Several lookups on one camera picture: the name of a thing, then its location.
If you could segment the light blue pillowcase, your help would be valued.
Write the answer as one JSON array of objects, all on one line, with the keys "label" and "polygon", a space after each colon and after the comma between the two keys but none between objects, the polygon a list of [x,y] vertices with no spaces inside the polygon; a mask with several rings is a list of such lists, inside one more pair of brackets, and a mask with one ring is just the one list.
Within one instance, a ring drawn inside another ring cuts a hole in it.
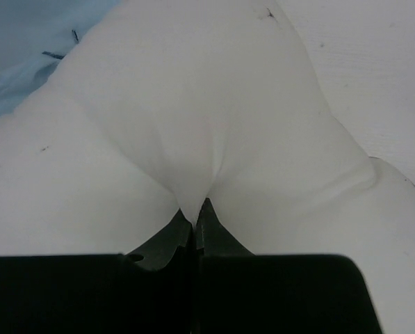
[{"label": "light blue pillowcase", "polygon": [[0,1],[0,116],[41,87],[117,1]]}]

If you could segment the white pillow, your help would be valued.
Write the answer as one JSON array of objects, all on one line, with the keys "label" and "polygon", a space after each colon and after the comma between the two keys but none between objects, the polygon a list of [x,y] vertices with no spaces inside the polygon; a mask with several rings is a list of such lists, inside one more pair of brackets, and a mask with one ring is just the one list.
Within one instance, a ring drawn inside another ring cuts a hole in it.
[{"label": "white pillow", "polygon": [[126,1],[0,117],[0,255],[129,251],[205,198],[259,254],[347,255],[415,333],[415,186],[332,115],[274,1]]}]

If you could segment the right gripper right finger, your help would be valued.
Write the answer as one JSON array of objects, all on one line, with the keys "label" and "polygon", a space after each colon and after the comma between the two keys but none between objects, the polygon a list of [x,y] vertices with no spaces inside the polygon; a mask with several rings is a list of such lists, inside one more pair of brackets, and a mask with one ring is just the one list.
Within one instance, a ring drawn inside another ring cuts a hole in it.
[{"label": "right gripper right finger", "polygon": [[201,207],[195,227],[196,251],[208,257],[253,256],[220,222],[210,198]]}]

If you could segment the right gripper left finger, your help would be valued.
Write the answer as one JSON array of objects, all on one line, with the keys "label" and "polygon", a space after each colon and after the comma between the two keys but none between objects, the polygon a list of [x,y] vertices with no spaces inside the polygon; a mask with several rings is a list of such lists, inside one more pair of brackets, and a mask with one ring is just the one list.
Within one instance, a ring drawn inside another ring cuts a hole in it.
[{"label": "right gripper left finger", "polygon": [[171,262],[178,250],[187,248],[192,235],[192,224],[179,210],[167,225],[127,257],[146,271],[159,271]]}]

